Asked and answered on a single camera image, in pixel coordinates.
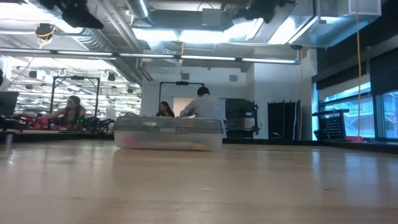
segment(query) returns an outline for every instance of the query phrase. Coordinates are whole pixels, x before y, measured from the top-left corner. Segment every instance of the exposed ductwork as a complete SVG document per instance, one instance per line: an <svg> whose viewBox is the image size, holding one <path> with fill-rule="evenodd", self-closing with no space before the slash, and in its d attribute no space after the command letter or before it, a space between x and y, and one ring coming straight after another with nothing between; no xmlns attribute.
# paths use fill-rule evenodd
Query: exposed ductwork
<svg viewBox="0 0 398 224"><path fill-rule="evenodd" d="M44 13L50 13L53 15L53 23L57 24L62 20L62 12L60 10L49 11L43 7L37 1L24 0L27 4L34 5L35 7L44 11ZM79 42L82 46L87 48L89 51L96 52L117 52L117 49L109 42L109 40L102 34L101 31L96 29L83 29L80 33L81 36L73 36L72 38ZM140 68L135 66L139 59L132 58L128 59L117 58L116 60L109 61L110 64L114 65L119 70L120 74L129 82L142 84L142 71Z"/></svg>
<svg viewBox="0 0 398 224"><path fill-rule="evenodd" d="M126 0L130 14L136 19L144 19L149 16L150 5L147 0Z"/></svg>

